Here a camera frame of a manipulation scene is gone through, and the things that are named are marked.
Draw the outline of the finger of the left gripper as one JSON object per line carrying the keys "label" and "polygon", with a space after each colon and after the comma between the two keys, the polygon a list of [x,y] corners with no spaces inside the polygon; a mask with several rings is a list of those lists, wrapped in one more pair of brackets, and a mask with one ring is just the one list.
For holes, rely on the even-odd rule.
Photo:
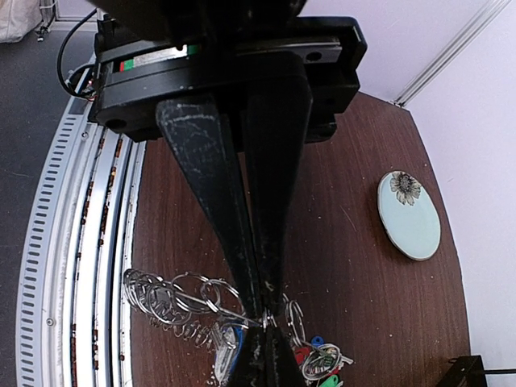
{"label": "finger of the left gripper", "polygon": [[248,83],[243,145],[263,307],[281,311],[286,223],[312,107],[302,59],[258,56]]}

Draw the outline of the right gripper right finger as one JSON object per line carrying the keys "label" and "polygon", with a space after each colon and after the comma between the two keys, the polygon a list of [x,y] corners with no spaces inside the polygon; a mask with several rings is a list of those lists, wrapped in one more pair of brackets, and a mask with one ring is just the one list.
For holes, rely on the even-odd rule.
{"label": "right gripper right finger", "polygon": [[265,333],[265,380],[270,387],[303,387],[305,380],[287,338],[279,327]]}

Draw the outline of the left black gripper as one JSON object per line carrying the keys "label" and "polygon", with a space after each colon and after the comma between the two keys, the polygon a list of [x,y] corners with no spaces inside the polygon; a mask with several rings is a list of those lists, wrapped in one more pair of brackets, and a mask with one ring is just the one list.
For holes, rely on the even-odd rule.
{"label": "left black gripper", "polygon": [[247,316],[258,318],[258,269],[233,146],[242,141],[248,83],[289,76],[286,61],[295,55],[313,96],[306,142],[326,141],[335,115],[360,89],[357,69],[368,45],[352,17],[298,17],[281,29],[233,35],[217,48],[201,43],[185,56],[135,64],[137,56],[171,47],[138,40],[98,49],[89,120],[135,142],[164,137],[218,237]]}

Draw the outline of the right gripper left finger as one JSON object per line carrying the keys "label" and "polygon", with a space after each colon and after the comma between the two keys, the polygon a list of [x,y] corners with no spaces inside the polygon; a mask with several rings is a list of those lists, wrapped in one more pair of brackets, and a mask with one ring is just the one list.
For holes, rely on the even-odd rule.
{"label": "right gripper left finger", "polygon": [[251,327],[230,375],[229,386],[266,386],[265,379],[265,333],[262,327]]}

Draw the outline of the pile of tagged keys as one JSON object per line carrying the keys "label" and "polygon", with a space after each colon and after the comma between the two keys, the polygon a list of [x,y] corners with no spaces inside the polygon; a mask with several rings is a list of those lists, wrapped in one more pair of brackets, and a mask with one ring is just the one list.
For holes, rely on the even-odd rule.
{"label": "pile of tagged keys", "polygon": [[290,342],[306,386],[344,386],[340,372],[355,361],[345,356],[340,347],[325,342],[320,335],[310,342],[295,338]]}

